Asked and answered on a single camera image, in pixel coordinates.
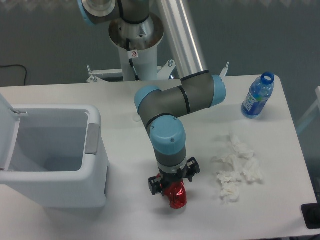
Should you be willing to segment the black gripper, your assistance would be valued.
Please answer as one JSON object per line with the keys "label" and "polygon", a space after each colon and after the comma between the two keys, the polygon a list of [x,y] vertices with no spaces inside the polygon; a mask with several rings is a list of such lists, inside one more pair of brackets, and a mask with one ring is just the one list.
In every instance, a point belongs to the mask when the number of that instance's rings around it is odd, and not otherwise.
{"label": "black gripper", "polygon": [[161,194],[164,196],[164,186],[167,187],[172,183],[182,180],[183,178],[188,179],[191,183],[193,181],[193,177],[196,174],[199,174],[201,170],[195,157],[191,157],[187,163],[189,165],[184,164],[174,167],[165,167],[164,169],[159,168],[160,174],[148,179],[148,187],[152,195]]}

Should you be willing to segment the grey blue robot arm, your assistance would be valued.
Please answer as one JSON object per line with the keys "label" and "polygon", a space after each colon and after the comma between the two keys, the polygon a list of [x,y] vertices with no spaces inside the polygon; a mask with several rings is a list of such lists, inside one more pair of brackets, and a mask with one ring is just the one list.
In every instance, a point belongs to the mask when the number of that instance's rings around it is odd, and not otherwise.
{"label": "grey blue robot arm", "polygon": [[147,0],[78,2],[87,22],[110,22],[109,36],[124,51],[122,71],[130,73],[134,81],[141,81],[146,71],[137,63],[143,51],[168,35],[181,84],[167,90],[145,86],[134,97],[159,169],[159,176],[148,180],[153,195],[163,194],[174,183],[191,180],[200,172],[198,162],[186,157],[186,133],[179,117],[211,108],[226,97],[223,81],[211,75],[206,66],[188,2],[159,0],[156,4],[160,16],[151,13]]}

